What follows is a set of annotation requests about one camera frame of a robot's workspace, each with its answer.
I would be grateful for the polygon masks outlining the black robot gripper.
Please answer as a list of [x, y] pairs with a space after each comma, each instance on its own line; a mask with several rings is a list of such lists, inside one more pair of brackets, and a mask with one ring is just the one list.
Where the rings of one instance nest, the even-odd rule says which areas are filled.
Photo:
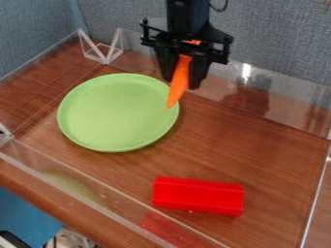
[[211, 62], [228, 63], [234, 37], [218, 30], [210, 22], [194, 33], [170, 31], [166, 18], [144, 18], [142, 44], [152, 47], [163, 78], [172, 80], [180, 55], [191, 56], [188, 63], [188, 89], [200, 87]]

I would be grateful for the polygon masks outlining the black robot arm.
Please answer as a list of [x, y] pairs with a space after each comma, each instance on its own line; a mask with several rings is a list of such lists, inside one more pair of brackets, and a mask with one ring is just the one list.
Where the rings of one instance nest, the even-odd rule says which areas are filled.
[[182, 55], [188, 62], [188, 88], [195, 90], [207, 78], [212, 63], [227, 64], [234, 37], [210, 22], [211, 0], [166, 0], [167, 16], [144, 18], [142, 45], [154, 48], [160, 73], [174, 78]]

